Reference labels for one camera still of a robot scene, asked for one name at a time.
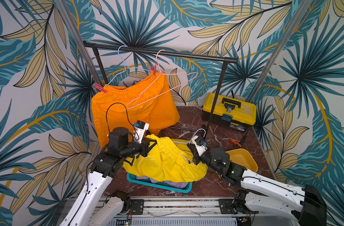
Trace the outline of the purple shorts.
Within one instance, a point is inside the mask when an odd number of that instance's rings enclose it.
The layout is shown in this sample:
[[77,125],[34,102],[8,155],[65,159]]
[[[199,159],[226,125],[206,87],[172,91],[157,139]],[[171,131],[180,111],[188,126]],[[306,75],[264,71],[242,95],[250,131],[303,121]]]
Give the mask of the purple shorts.
[[171,181],[156,181],[154,179],[151,179],[149,177],[136,177],[137,180],[149,180],[151,183],[153,184],[157,184],[157,183],[162,183],[164,185],[168,185],[170,187],[173,187],[173,188],[178,188],[178,189],[184,189],[187,185],[188,185],[188,182],[171,182]]

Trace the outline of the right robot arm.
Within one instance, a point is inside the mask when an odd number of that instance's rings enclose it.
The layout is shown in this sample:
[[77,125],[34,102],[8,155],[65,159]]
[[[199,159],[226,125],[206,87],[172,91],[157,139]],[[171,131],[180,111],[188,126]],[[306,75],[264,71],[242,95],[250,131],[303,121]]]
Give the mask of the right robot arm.
[[195,164],[214,170],[228,185],[240,186],[232,211],[237,213],[267,212],[277,214],[300,226],[325,226],[326,203],[319,190],[311,185],[292,186],[259,175],[230,161],[222,147],[208,150],[206,146],[189,144]]

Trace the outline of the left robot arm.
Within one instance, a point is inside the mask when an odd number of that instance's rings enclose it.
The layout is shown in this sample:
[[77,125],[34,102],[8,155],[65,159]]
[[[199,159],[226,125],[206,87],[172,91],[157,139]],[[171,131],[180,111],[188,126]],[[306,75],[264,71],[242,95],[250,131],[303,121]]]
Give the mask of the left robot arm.
[[133,127],[133,133],[123,127],[109,133],[108,143],[87,168],[87,181],[62,220],[62,226],[105,226],[116,215],[131,212],[130,196],[121,191],[117,191],[97,213],[94,210],[126,159],[146,157],[157,144],[156,140],[145,137],[149,124],[139,121]]

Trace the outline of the yellow shorts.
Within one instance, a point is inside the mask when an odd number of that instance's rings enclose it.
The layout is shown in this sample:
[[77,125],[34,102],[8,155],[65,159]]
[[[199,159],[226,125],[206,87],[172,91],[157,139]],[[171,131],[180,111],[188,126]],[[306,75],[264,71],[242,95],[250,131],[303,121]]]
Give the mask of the yellow shorts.
[[131,162],[124,162],[123,168],[137,177],[148,177],[158,182],[171,181],[176,183],[201,180],[207,174],[208,167],[203,163],[195,165],[193,154],[186,144],[174,143],[169,137],[148,135],[147,138],[157,143],[149,151],[147,157],[140,156]]

